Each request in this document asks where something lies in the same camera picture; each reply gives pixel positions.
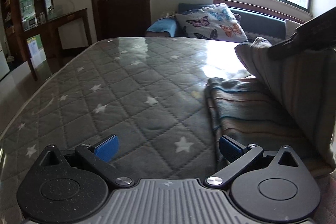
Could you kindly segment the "striped blue pink sweater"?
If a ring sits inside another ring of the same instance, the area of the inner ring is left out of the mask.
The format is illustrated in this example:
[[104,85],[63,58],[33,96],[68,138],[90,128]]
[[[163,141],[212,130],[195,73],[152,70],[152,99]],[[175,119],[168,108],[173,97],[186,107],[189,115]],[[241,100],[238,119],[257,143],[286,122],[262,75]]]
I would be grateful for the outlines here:
[[242,145],[257,144],[270,152],[289,145],[317,176],[314,148],[261,82],[255,78],[210,78],[205,92],[216,137],[227,135]]

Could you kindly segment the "beige cushion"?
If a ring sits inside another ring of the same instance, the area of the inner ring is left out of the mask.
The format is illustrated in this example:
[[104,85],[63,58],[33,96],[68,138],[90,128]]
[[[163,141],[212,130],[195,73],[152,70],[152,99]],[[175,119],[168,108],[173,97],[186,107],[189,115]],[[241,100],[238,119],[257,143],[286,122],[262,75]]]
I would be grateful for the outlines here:
[[291,38],[296,32],[296,29],[300,27],[301,24],[289,19],[285,20],[285,39]]

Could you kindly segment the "grey quilted star tablecloth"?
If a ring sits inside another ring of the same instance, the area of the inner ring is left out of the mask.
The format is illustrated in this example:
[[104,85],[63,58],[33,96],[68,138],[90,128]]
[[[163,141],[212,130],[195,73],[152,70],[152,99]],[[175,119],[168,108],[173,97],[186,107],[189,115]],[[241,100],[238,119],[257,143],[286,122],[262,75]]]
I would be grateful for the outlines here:
[[18,186],[49,144],[69,150],[116,135],[111,164],[124,176],[204,179],[217,168],[207,80],[247,76],[233,42],[95,43],[47,80],[2,134],[1,223],[21,222]]

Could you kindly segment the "blue sofa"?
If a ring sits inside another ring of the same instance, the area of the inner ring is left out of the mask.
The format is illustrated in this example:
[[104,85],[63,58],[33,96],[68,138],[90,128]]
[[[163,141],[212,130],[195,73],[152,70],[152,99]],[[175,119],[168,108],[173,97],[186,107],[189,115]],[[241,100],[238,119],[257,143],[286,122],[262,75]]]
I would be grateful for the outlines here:
[[280,19],[246,9],[220,4],[178,5],[178,12],[151,25],[146,36],[190,37],[229,42],[253,42],[261,36],[272,44],[288,39],[301,26],[289,19]]

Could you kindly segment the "butterfly print pillow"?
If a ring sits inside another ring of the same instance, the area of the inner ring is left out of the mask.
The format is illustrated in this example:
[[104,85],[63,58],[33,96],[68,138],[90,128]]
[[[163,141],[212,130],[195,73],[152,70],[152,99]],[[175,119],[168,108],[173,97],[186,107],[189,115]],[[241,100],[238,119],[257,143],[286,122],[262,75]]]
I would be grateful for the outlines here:
[[246,42],[248,38],[237,18],[224,3],[176,14],[182,33],[190,38]]

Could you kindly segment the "dark wooden side table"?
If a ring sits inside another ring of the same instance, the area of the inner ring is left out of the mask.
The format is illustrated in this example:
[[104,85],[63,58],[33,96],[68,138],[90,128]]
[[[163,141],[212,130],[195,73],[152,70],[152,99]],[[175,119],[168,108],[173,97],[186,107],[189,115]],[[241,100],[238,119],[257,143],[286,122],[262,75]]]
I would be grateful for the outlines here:
[[[76,20],[83,21],[88,45],[72,49],[64,49],[60,39],[59,28]],[[70,56],[74,57],[75,54],[81,53],[84,49],[92,45],[86,8],[53,18],[44,24],[39,24],[36,27],[25,30],[23,33],[24,38],[31,38],[37,34],[41,35],[43,49],[46,54],[46,61],[51,73],[56,73],[60,70],[65,65],[66,58],[69,58]]]

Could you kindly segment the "dark wooden cabinet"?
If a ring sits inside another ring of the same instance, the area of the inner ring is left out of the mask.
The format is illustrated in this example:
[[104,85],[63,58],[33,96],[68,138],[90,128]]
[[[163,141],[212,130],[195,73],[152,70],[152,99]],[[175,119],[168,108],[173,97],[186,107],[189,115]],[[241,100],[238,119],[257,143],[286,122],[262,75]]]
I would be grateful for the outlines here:
[[15,69],[32,57],[28,35],[31,29],[49,21],[48,8],[53,0],[1,0],[1,15],[5,32],[5,57],[9,68]]

